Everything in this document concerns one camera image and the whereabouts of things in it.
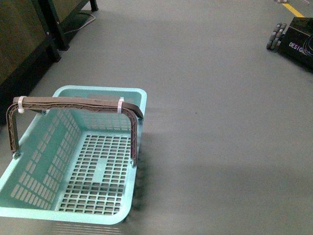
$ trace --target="gray floor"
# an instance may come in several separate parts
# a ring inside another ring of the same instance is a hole
[[[290,3],[312,17],[311,5]],[[138,235],[311,235],[313,77],[265,49],[275,24],[293,14],[272,0],[98,5],[97,20],[32,95],[63,85],[147,92],[145,187],[127,226]],[[21,133],[31,118],[18,118]],[[11,158],[6,129],[0,149],[2,174]],[[0,224],[4,235],[53,234],[55,226]]]

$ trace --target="white zip tie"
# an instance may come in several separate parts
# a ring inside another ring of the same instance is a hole
[[[120,97],[117,106],[117,113],[122,114],[122,103],[124,102],[124,97]]]
[[[23,109],[23,106],[22,106],[22,102],[23,102],[23,99],[24,99],[25,97],[26,97],[26,96],[20,96],[19,101],[18,101],[18,105],[19,105],[18,111],[19,111],[20,114],[23,114],[24,111],[25,111],[25,110]]]

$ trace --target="cable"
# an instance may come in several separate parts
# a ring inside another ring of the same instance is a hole
[[[302,1],[304,1],[304,2],[306,2],[308,5],[310,5],[310,1],[308,1],[308,0],[302,0]]]
[[[312,38],[313,38],[313,35],[311,35],[310,37],[308,37],[304,44],[303,44],[303,52],[309,56],[309,57],[313,57],[313,48],[312,48],[312,44],[311,44],[311,41],[312,41]]]
[[[96,17],[92,14],[89,14],[89,13],[85,13],[85,12],[79,12],[78,14],[81,14],[81,15],[87,15],[87,16],[90,16],[92,17],[93,19],[91,19],[90,21],[86,22],[85,24],[83,24],[83,26],[81,26],[80,28],[78,29],[74,29],[74,30],[70,30],[68,32],[65,32],[64,34],[67,34],[67,33],[71,33],[71,32],[75,32],[75,31],[78,31],[78,30],[81,30],[82,28],[86,27],[88,24],[92,23],[95,21]]]

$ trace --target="brown basket handle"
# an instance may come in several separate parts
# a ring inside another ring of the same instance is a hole
[[[17,132],[15,111],[19,108],[20,97],[13,99],[13,104],[6,112],[6,121],[9,130],[11,151],[19,150],[19,137]],[[96,113],[117,113],[118,101],[107,101],[75,97],[23,97],[22,108],[33,111],[45,111],[48,109],[78,109],[88,110]],[[131,121],[131,159],[133,165],[137,164],[137,118],[143,118],[138,106],[123,102],[121,113]]]

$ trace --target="shopping basket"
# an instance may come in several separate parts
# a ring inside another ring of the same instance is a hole
[[[16,97],[0,216],[112,225],[129,213],[146,106],[141,89],[65,86]],[[15,111],[39,112],[18,141]]]

